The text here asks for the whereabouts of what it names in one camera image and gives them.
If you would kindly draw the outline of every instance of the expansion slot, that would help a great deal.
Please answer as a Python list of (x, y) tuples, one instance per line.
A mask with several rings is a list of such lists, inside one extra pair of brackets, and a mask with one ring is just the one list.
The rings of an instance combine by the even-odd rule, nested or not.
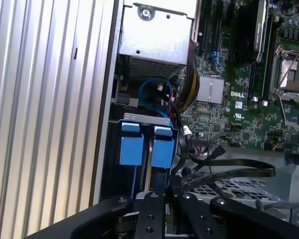
[(224, 8), (224, 2), (222, 0), (219, 0), (217, 2), (216, 9), (215, 9), (215, 20), (214, 20), (215, 34), (211, 42), (210, 53), (208, 54), (208, 58), (214, 60), (217, 66), (220, 66), (218, 44), (219, 44), (219, 38), (221, 34), (223, 8)]
[(219, 0), (216, 5), (215, 9), (215, 21), (214, 21), (214, 27), (215, 35), (213, 36), (213, 41), (211, 43), (210, 51), (218, 51), (218, 43), (220, 38), (220, 30), (221, 30), (221, 21), (222, 21), (222, 15), (223, 15), (223, 8), (224, 8), (224, 2), (222, 0)]
[(206, 50), (207, 37), (209, 36), (209, 19), (212, 7), (212, 0), (206, 0), (205, 4), (201, 5), (200, 19), (198, 27), (198, 49), (199, 55), (202, 55)]
[(271, 82), (271, 71), (273, 69), (274, 63), (274, 51), (276, 44), (278, 25), (274, 23), (274, 17), (272, 15), (268, 18), (267, 32), (266, 32), (266, 43), (265, 46), (265, 73), (264, 73), (264, 83), (263, 83), (263, 100), (269, 100), (270, 92), (270, 82)]

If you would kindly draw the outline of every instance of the wire bundle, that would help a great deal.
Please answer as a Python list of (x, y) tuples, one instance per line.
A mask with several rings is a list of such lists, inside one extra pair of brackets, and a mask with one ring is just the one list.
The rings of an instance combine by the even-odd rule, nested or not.
[(188, 51), (186, 74), (183, 87), (176, 98), (175, 104), (178, 110), (184, 112), (195, 100), (199, 90), (199, 78), (196, 69), (196, 48), (191, 41)]

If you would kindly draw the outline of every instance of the label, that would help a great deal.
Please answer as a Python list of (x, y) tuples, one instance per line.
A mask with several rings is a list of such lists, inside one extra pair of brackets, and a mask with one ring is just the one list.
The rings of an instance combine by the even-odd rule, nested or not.
[(245, 117), (243, 117), (241, 114), (239, 113), (235, 113), (234, 118), (237, 120), (243, 120)]
[(239, 97), (239, 98), (242, 98), (242, 99), (245, 98), (244, 93), (234, 92), (234, 91), (230, 92), (230, 96)]
[(241, 101), (236, 101), (235, 109), (242, 109), (242, 108), (243, 108), (243, 103)]

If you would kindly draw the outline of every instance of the perforated metal plate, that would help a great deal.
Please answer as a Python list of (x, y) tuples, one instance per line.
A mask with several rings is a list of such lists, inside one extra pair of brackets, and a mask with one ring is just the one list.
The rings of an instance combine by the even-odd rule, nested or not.
[(150, 61), (140, 58), (131, 58), (130, 62), (130, 76), (131, 77), (150, 77), (150, 76), (163, 76), (171, 78), (184, 66), (171, 65), (163, 62)]

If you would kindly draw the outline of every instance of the metal side panel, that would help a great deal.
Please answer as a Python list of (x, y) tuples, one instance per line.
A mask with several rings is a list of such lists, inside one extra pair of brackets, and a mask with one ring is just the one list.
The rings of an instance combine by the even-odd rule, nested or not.
[(0, 239), (89, 206), (113, 7), (0, 0)]

